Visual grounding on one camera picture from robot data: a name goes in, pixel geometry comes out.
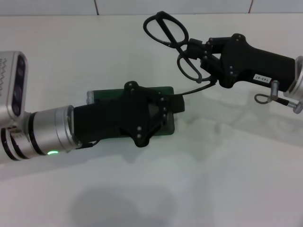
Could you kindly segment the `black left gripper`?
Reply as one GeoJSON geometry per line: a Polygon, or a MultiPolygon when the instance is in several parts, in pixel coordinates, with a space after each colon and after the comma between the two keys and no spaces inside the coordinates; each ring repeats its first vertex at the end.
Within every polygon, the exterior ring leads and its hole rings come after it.
{"type": "Polygon", "coordinates": [[[74,135],[83,144],[125,135],[143,148],[151,137],[172,135],[173,114],[184,111],[182,95],[163,95],[130,81],[115,99],[74,108],[74,135]]]}

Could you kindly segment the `green glasses case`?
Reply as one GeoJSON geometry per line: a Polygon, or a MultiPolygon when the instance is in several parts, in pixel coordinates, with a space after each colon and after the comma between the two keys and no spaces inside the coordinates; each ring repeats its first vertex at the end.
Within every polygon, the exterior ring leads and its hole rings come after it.
{"type": "MultiPolygon", "coordinates": [[[[173,87],[149,87],[150,89],[156,90],[157,92],[166,94],[166,95],[173,95],[174,89],[173,87]]],[[[87,99],[86,103],[94,104],[98,103],[102,100],[111,100],[119,97],[123,92],[123,89],[104,89],[104,90],[92,90],[87,92],[87,99]]],[[[165,136],[165,135],[172,135],[175,131],[175,123],[174,123],[174,116],[172,113],[168,113],[167,116],[167,123],[162,126],[162,128],[155,133],[155,136],[165,136]]]]}

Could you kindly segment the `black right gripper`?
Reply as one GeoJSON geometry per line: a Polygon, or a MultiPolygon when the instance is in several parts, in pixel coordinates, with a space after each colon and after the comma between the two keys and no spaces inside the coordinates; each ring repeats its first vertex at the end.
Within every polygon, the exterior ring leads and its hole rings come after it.
{"type": "Polygon", "coordinates": [[[270,87],[270,83],[277,80],[279,90],[286,91],[295,79],[294,59],[254,48],[240,34],[209,38],[205,44],[190,38],[187,57],[202,57],[200,67],[220,79],[224,88],[231,88],[239,81],[270,87]],[[214,54],[220,54],[220,60],[214,54]]]}

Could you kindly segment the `black glasses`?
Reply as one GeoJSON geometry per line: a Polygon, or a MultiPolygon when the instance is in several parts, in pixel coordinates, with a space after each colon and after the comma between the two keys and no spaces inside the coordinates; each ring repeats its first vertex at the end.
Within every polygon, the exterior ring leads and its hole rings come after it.
{"type": "Polygon", "coordinates": [[[169,47],[172,49],[175,49],[178,51],[179,55],[177,58],[177,66],[178,69],[181,71],[181,73],[188,79],[190,79],[191,81],[195,81],[196,83],[200,84],[202,82],[208,82],[209,84],[202,86],[200,88],[191,90],[191,91],[187,91],[182,93],[182,95],[189,95],[189,94],[193,94],[196,92],[200,92],[203,91],[205,89],[211,88],[214,85],[216,85],[217,83],[217,79],[215,79],[213,76],[209,76],[207,78],[203,78],[202,74],[199,72],[199,70],[193,65],[193,63],[190,61],[188,54],[186,53],[186,51],[182,50],[182,46],[184,45],[188,45],[189,44],[189,34],[187,29],[184,27],[184,25],[179,22],[177,19],[175,19],[173,16],[171,16],[170,14],[164,12],[164,11],[160,11],[157,14],[147,18],[144,23],[143,23],[143,29],[145,31],[145,33],[152,38],[153,40],[169,47]],[[166,37],[169,39],[168,42],[163,41],[155,36],[153,36],[151,34],[151,32],[148,30],[148,24],[152,21],[156,21],[158,23],[158,25],[160,26],[160,28],[162,29],[162,31],[164,32],[164,34],[166,35],[166,37]],[[170,31],[170,29],[168,28],[168,26],[166,25],[166,21],[170,21],[172,23],[174,23],[175,25],[177,25],[181,31],[184,34],[184,39],[182,41],[177,41],[176,38],[173,36],[172,32],[170,31]],[[197,74],[197,78],[194,78],[190,75],[188,75],[181,67],[181,60],[184,60],[188,66],[197,74]]]}

